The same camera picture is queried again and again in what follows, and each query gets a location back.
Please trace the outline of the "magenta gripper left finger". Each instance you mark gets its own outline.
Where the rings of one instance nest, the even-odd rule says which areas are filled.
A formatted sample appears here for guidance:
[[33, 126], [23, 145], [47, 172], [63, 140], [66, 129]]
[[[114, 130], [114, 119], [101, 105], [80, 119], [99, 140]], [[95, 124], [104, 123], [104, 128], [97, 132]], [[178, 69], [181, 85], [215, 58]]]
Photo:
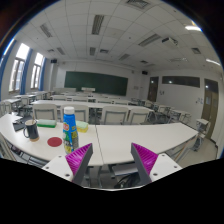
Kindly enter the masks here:
[[80, 185], [92, 154], [92, 144], [87, 144], [70, 154], [55, 157], [43, 167], [43, 170]]

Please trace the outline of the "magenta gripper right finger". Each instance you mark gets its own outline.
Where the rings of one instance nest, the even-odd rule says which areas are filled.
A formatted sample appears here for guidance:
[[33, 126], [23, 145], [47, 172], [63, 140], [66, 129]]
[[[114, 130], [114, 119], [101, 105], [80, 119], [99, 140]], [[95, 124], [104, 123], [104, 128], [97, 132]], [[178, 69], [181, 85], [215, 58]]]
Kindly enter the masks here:
[[156, 154], [136, 143], [131, 144], [131, 154], [142, 185], [147, 185], [181, 170], [181, 167], [167, 154]]

